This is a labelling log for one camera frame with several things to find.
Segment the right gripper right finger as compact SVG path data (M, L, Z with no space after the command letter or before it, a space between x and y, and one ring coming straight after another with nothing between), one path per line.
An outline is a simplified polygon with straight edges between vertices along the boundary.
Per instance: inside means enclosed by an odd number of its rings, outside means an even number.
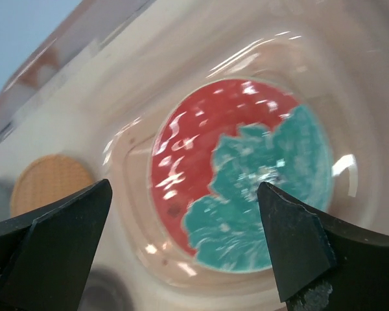
M335 218L276 186L257 190L287 310L389 310L389 236Z

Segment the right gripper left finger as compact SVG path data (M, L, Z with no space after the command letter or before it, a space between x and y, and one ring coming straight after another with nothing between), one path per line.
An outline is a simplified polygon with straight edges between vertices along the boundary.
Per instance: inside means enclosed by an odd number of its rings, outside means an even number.
M0 222L0 310L77 310L111 202L103 179Z

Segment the woven bamboo plate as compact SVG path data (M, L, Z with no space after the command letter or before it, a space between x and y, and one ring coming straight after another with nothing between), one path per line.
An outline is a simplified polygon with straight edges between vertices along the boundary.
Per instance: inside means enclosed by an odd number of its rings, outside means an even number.
M10 199L12 217L54 203L95 182L76 159L53 154L33 161L18 177Z

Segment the red and teal plate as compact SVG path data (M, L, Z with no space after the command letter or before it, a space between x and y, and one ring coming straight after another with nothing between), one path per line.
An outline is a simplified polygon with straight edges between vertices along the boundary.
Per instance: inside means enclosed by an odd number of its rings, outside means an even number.
M332 155L314 112L273 84L227 78L185 97L152 147L148 182L166 232L215 271L271 266L257 190L268 182L325 211Z

